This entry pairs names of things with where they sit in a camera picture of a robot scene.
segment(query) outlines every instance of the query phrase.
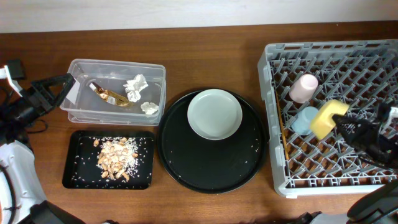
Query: candy wrapper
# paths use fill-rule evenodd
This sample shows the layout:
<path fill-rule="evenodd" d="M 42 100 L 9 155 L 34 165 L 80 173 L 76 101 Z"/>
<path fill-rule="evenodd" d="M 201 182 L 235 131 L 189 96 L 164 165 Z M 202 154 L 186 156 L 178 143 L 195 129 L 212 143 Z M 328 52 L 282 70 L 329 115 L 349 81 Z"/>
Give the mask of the candy wrapper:
<path fill-rule="evenodd" d="M 117 93 L 112 92 L 111 90 L 104 90 L 97 83 L 90 83 L 90 88 L 103 99 L 105 102 L 110 103 L 116 106 L 128 106 L 132 103 L 124 97 Z"/>

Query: black tray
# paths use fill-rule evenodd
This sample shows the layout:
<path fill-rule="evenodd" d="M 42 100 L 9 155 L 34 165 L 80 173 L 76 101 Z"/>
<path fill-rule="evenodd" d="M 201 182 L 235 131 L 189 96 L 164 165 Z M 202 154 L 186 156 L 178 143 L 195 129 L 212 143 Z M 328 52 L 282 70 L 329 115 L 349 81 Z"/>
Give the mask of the black tray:
<path fill-rule="evenodd" d="M 188 106 L 200 92 L 179 99 L 160 121 L 160 161 L 177 182 L 189 189 L 209 194 L 228 192 L 244 185 L 261 168 L 269 135 L 253 107 L 230 92 L 242 106 L 239 129 L 219 141 L 200 137 L 187 118 Z"/>
<path fill-rule="evenodd" d="M 130 177 L 128 182 L 122 182 L 124 178 L 108 182 L 101 178 L 102 170 L 96 166 L 97 155 L 101 148 L 94 147 L 93 138 L 102 139 L 103 137 L 136 139 L 137 153 L 139 154 L 138 171 L 133 177 Z M 75 131 L 70 136 L 62 185 L 68 189 L 146 189 L 152 181 L 154 139 L 155 136 L 151 132 Z"/>

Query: gray dish rack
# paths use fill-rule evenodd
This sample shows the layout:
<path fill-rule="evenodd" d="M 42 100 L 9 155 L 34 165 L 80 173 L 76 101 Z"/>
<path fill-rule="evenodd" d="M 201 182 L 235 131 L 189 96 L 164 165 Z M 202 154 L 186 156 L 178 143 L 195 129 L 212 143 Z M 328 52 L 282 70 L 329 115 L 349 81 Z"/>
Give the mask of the gray dish rack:
<path fill-rule="evenodd" d="M 300 136 L 290 128 L 306 106 L 321 108 L 336 99 L 350 105 L 348 115 L 372 119 L 382 101 L 398 100 L 398 41 L 366 40 L 269 44 L 258 63 L 261 96 L 266 104 L 275 191 L 284 197 L 356 194 L 376 190 L 397 174 L 361 162 L 335 130 L 325 139 Z M 318 78 L 312 99 L 289 101 L 290 86 L 303 74 Z M 278 95 L 280 112 L 275 94 Z M 282 117 L 287 147 L 279 125 Z M 393 126 L 383 133 L 396 138 Z"/>

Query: pile of nuts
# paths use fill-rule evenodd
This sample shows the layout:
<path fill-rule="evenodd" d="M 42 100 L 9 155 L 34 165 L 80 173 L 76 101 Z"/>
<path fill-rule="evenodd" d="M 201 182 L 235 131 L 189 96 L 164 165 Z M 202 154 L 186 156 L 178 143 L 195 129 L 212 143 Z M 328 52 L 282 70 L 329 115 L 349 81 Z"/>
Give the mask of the pile of nuts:
<path fill-rule="evenodd" d="M 127 139 L 122 138 L 119 141 L 114 140 L 106 141 L 102 145 L 101 153 L 98 155 L 98 165 L 103 168 L 102 178 L 118 179 L 123 176 L 126 181 L 129 181 L 130 177 L 126 174 L 128 167 L 128 161 L 138 157 L 138 154 L 132 152 L 124 145 Z M 94 146 L 97 146 L 100 142 L 94 141 Z"/>

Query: white wall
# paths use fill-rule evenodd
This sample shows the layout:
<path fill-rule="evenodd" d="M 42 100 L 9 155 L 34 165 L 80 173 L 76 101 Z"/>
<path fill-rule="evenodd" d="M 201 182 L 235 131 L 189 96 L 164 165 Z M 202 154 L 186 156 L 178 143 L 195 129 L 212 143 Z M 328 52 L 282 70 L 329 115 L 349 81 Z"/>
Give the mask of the white wall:
<path fill-rule="evenodd" d="M 398 0 L 0 0 L 0 32 L 398 19 Z"/>

